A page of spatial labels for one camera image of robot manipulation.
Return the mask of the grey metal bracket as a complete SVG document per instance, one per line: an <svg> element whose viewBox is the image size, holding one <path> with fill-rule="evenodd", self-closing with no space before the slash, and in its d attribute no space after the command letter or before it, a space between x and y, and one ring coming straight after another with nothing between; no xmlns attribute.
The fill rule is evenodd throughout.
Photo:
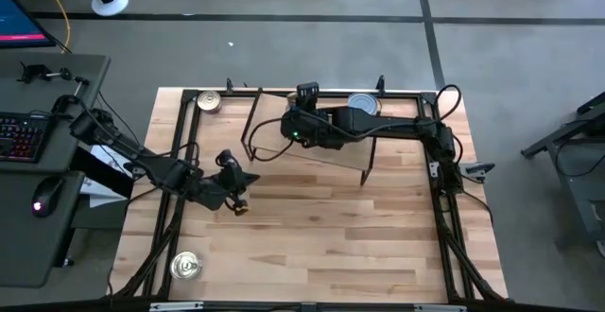
<svg viewBox="0 0 605 312"><path fill-rule="evenodd" d="M202 310L203 302L160 302L152 303L149 312L192 312Z"/></svg>
<svg viewBox="0 0 605 312"><path fill-rule="evenodd" d="M418 303L413 306L414 312L467 312L467 307L453 304Z"/></svg>

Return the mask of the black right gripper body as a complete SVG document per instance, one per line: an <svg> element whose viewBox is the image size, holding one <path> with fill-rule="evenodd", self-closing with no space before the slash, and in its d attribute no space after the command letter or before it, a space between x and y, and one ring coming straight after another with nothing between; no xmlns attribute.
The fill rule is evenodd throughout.
<svg viewBox="0 0 605 312"><path fill-rule="evenodd" d="M280 133L304 148L338 148L338 133L325 110L289 109L281 118Z"/></svg>

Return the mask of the white paper sheets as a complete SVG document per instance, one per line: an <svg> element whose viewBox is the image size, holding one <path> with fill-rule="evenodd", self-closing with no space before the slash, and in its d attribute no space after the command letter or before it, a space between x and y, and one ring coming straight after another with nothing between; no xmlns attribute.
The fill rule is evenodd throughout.
<svg viewBox="0 0 605 312"><path fill-rule="evenodd" d="M124 167L124 164L127 163L128 160L122 155L106 146L93 146L91 151L99 161L126 175L130 180L133 179L132 173ZM80 193L89 196L89 206L91 208L127 199L123 195L111 190L109 187L88 177L84 178L84 182L80 187Z"/></svg>

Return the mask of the black metal table frame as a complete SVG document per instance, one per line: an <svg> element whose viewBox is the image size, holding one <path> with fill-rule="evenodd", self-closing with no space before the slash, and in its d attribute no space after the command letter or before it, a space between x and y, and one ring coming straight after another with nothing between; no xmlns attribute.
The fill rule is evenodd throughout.
<svg viewBox="0 0 605 312"><path fill-rule="evenodd" d="M152 303L203 302L196 312L414 312L418 303L493 312L507 291L483 201L465 183L446 195L432 179L434 162L415 140L374 139L373 167L361 172L285 156L250 161L241 143L257 91L222 92L219 113L204 113L195 88L158 91L146 144L170 147L206 174L229 149L242 168L260 175L246 192L249 211L210 211L200 204L135 185L108 280L114 311L149 312ZM439 116L459 136L459 166L475 150L461 97L452 92L389 91L379 115ZM192 280L170 274L172 258L202 260Z"/></svg>

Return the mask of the silver can green white label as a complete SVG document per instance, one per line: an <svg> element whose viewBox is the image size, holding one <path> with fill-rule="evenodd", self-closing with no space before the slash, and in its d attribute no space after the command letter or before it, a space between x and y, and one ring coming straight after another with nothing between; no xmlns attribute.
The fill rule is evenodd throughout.
<svg viewBox="0 0 605 312"><path fill-rule="evenodd" d="M368 93L353 93L349 95L348 106L363 110L370 115L377 115L382 109L381 102L374 95Z"/></svg>

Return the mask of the wooden shelf black metal legs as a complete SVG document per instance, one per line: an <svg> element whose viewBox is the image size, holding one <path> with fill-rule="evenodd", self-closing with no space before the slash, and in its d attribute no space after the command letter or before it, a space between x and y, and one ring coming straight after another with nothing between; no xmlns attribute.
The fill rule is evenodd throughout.
<svg viewBox="0 0 605 312"><path fill-rule="evenodd" d="M280 133L279 120L287 110L284 96L270 94L262 89L256 92L251 111L242 133L241 143L250 161L276 157L280 151L286 155L329 165L338 165L361 172L360 184L369 178L373 167L376 142L366 138L362 142L347 144L340 150L321 147L304 148Z"/></svg>

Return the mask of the dark metal stand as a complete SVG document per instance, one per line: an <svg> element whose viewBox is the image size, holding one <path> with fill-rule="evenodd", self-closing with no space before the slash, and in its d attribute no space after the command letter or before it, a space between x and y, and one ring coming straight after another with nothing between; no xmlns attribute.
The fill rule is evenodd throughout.
<svg viewBox="0 0 605 312"><path fill-rule="evenodd" d="M592 244L605 258L605 92L580 105L573 120L521 154L531 159L541 152L549 155L578 219L579 231L560 236L557 247Z"/></svg>

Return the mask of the black computer mouse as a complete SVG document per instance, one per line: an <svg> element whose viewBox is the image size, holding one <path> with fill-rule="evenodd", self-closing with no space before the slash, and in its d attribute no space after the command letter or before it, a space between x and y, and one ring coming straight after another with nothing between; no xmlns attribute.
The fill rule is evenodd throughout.
<svg viewBox="0 0 605 312"><path fill-rule="evenodd" d="M35 217L48 217L56 209L64 179L58 176L43 179L36 187L31 200L31 212Z"/></svg>

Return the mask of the grey side desk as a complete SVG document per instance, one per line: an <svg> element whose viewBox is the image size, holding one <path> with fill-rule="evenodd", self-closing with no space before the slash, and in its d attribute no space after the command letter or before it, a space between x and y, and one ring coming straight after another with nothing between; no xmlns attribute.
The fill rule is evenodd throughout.
<svg viewBox="0 0 605 312"><path fill-rule="evenodd" d="M106 76L111 59L102 55L0 52L0 113L48 112L61 95L77 94L91 108ZM25 65L43 64L56 72L70 70L89 81L54 78L18 79ZM0 162L0 286L41 287L59 257L61 242L71 226L85 173L70 165L78 140L71 136L69 123L61 120L50 133L41 160L36 164ZM57 176L63 179L55 211L35 217L31 202L38 185Z"/></svg>

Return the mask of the backlit black keyboard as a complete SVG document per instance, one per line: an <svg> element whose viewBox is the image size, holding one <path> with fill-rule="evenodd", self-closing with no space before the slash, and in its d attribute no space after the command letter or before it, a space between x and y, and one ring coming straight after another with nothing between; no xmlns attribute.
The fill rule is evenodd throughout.
<svg viewBox="0 0 605 312"><path fill-rule="evenodd" d="M0 113L0 162L38 163L53 124L49 115Z"/></svg>

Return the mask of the computer monitor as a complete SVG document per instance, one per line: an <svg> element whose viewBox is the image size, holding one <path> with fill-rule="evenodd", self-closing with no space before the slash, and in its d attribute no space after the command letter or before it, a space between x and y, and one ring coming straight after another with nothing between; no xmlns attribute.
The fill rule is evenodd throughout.
<svg viewBox="0 0 605 312"><path fill-rule="evenodd" d="M18 0L0 0L0 49L53 47L49 33Z"/></svg>

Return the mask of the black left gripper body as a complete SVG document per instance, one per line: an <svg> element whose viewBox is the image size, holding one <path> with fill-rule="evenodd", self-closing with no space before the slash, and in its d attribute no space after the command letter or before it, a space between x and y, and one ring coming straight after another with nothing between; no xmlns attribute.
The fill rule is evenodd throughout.
<svg viewBox="0 0 605 312"><path fill-rule="evenodd" d="M222 169L218 174L202 179L202 204L211 211L226 205L236 216L243 216L249 211L249 205L242 195L247 187L238 187L241 170Z"/></svg>

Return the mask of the black equipment box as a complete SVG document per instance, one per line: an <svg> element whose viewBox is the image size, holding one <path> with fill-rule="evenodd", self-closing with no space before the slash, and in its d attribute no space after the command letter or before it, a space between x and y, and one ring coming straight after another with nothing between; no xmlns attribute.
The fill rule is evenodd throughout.
<svg viewBox="0 0 605 312"><path fill-rule="evenodd" d="M90 149L78 147L72 158L70 169L83 172L85 177L99 182L129 199L132 193L133 180L99 161L92 154L91 149L92 147Z"/></svg>

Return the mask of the black desk clamp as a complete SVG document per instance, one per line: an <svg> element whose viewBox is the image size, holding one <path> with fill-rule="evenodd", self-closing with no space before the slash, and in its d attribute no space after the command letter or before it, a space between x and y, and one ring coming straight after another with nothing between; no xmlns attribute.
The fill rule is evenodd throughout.
<svg viewBox="0 0 605 312"><path fill-rule="evenodd" d="M81 92L84 86L88 86L90 84L90 81L83 77L75 77L74 81L78 84L74 93L72 95L59 96L53 104L51 113L65 113L69 105L78 104L81 101L81 99L79 98L79 93Z"/></svg>
<svg viewBox="0 0 605 312"><path fill-rule="evenodd" d="M73 74L67 68L61 68L58 72L52 72L43 64L25 65L24 63L21 63L21 66L23 68L23 72L17 81L25 84L31 83L36 78L45 81L50 81L53 78L62 78L64 80L73 79Z"/></svg>

